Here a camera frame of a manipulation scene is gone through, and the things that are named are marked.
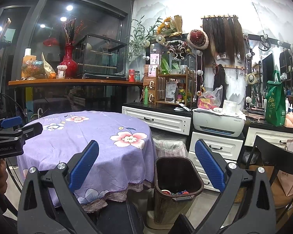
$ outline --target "floor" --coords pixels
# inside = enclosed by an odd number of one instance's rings
[[[12,169],[11,171],[14,177],[16,177],[16,175],[18,177],[20,176],[18,168],[14,168],[14,170]],[[10,202],[14,205],[14,207],[18,208],[18,203],[19,203],[21,194],[19,190],[16,188],[15,184],[13,183],[10,175],[8,177],[7,183],[8,183],[8,190],[5,195],[10,200]],[[128,199],[137,206],[139,212],[142,214],[144,218],[145,223],[146,223],[147,197],[150,191],[151,191],[150,189],[144,190],[140,193],[129,191],[127,195]],[[199,223],[203,220],[203,218],[206,216],[208,211],[213,206],[218,195],[219,195],[218,192],[205,189],[199,196],[197,196],[197,198],[195,199],[194,203],[192,204],[190,208],[191,215],[189,216],[189,220],[194,227],[197,227]],[[232,223],[234,216],[238,210],[238,207],[239,207],[238,204],[234,204],[232,206],[227,219],[223,223],[223,226],[227,226],[228,224]],[[13,219],[16,219],[16,217],[9,211],[7,211],[4,215],[11,217]],[[146,226],[144,228],[144,233],[145,234],[167,234],[168,230],[152,230]]]

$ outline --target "round table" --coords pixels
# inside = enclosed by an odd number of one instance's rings
[[[27,140],[24,154],[17,157],[23,179],[30,167],[53,169],[95,140],[99,156],[82,187],[74,192],[87,213],[107,206],[106,199],[125,201],[128,189],[151,187],[156,152],[145,122],[125,114],[97,111],[53,114],[29,124],[35,122],[43,125],[41,135]],[[50,195],[53,204],[60,206],[54,189],[50,189]]]

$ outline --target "white drawer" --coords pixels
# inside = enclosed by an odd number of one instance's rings
[[[190,133],[190,117],[183,117],[168,113],[158,113],[127,106],[122,107],[122,113],[132,117],[139,118],[153,128],[162,129],[184,135],[189,135]]]
[[[204,182],[204,188],[219,192],[218,189],[215,189],[213,187],[211,181],[209,180],[207,174],[205,173],[205,171],[204,171],[203,167],[201,166],[200,161],[197,159],[195,153],[189,151],[188,158],[191,159],[191,161],[193,162],[197,172],[199,173],[200,177],[202,178],[202,180]],[[236,161],[227,160],[227,159],[225,159],[225,161],[227,163],[230,163],[230,162],[237,163]]]
[[[248,128],[247,136],[245,139],[245,145],[252,147],[254,145],[255,138],[257,135],[263,138],[264,140],[270,142],[271,144],[274,144],[281,148],[284,148],[285,145],[280,143],[280,141],[286,143],[288,139],[293,139],[292,133],[257,128]]]
[[[194,147],[198,139],[203,139],[208,146],[217,148],[212,149],[212,151],[221,154],[224,159],[230,159],[235,161],[238,160],[238,156],[243,145],[242,140],[193,132],[190,151],[195,152]]]
[[[197,169],[198,172],[205,173],[200,161],[198,160],[197,156],[195,155],[195,152],[189,151],[188,158],[193,162],[193,164],[194,164],[194,166],[195,166],[195,168]],[[237,163],[234,160],[225,159],[225,161],[227,163]]]

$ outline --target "red vase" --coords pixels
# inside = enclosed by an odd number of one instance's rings
[[[65,45],[65,56],[60,65],[66,65],[67,70],[65,73],[65,78],[74,78],[77,73],[77,63],[72,59],[74,46],[70,44]]]

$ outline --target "brown trash can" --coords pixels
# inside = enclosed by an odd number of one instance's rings
[[[194,199],[204,188],[204,182],[192,161],[184,157],[162,157],[155,162],[154,220],[160,224],[173,224],[186,214]],[[168,195],[187,190],[189,194]]]

